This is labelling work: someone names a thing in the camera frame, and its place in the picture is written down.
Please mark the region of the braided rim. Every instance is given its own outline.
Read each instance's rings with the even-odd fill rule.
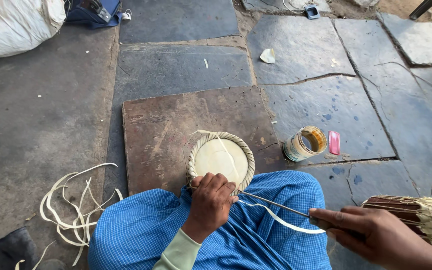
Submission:
[[[239,147],[241,147],[243,152],[246,154],[246,157],[248,158],[248,173],[246,174],[243,181],[241,182],[241,184],[239,184],[239,187],[237,188],[237,190],[244,190],[246,187],[248,187],[249,183],[251,183],[251,180],[253,179],[253,176],[255,175],[255,157],[253,156],[253,152],[251,151],[251,149],[249,149],[248,145],[243,141],[243,139],[241,139],[238,136],[233,135],[231,133],[222,132],[222,131],[213,132],[213,133],[209,133],[209,134],[205,135],[204,137],[199,139],[196,142],[196,144],[193,146],[191,152],[189,153],[188,173],[191,176],[191,179],[189,180],[189,185],[191,185],[191,181],[193,180],[193,178],[198,176],[196,174],[196,169],[195,169],[196,154],[198,153],[201,146],[203,146],[203,144],[207,143],[210,140],[214,140],[214,139],[217,140],[218,136],[221,139],[231,140],[234,143],[236,143],[237,145],[239,145]],[[231,196],[236,195],[238,193],[237,190],[234,191],[233,193],[231,193]]]

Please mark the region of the drum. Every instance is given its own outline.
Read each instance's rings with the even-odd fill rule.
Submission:
[[[236,183],[236,190],[243,191],[255,174],[255,158],[248,145],[228,132],[209,132],[199,139],[189,153],[189,187],[193,178],[206,173],[222,173],[229,182]]]
[[[378,195],[364,201],[361,207],[391,212],[421,238],[432,244],[432,198]]]

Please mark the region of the blue lungi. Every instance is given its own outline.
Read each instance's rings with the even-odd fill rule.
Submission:
[[[319,182],[300,171],[255,175],[245,190],[299,212],[325,208]],[[301,228],[318,229],[309,219],[240,194],[239,199],[268,206],[278,217]],[[91,270],[151,269],[188,218],[191,195],[162,189],[130,196],[103,212],[89,243]],[[193,269],[330,270],[325,233],[294,231],[275,221],[261,206],[231,206],[226,224],[207,237]]]

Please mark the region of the person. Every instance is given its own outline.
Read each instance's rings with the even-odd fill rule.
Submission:
[[[246,191],[366,236],[344,230],[307,234],[281,225],[252,197],[230,196],[236,186],[221,174],[198,176],[192,196],[179,200],[150,190],[108,207],[89,244],[90,268],[98,269],[331,269],[327,236],[388,270],[432,270],[432,246],[396,216],[380,209],[324,209],[321,186],[298,171],[255,175]],[[307,229],[308,218],[268,205],[278,217]]]

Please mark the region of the wooden board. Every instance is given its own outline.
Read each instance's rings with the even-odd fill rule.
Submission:
[[[285,169],[271,120],[256,86],[165,95],[123,103],[129,195],[162,188],[177,196],[187,183],[189,152],[204,134],[224,131],[252,150],[255,174]]]

